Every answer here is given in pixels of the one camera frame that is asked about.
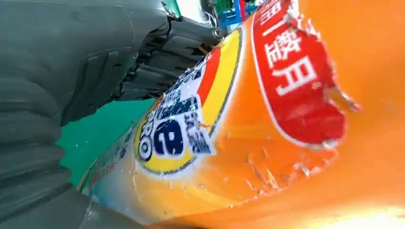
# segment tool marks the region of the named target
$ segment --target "green surface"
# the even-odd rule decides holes
[[[180,9],[179,6],[177,5],[176,0],[165,0],[164,2],[166,3],[167,8],[173,11],[173,13],[175,13],[177,17],[181,16]]]
[[[65,149],[62,165],[71,168],[71,182],[78,185],[91,163],[102,155],[132,122],[137,122],[154,100],[112,102],[97,113],[62,129],[58,145]]]
[[[219,14],[231,10],[234,5],[232,0],[215,0],[214,4]]]

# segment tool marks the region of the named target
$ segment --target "torn plastic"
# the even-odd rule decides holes
[[[279,195],[338,159],[345,112],[359,110],[332,63],[295,1],[264,3],[91,166],[80,190],[144,225]]]

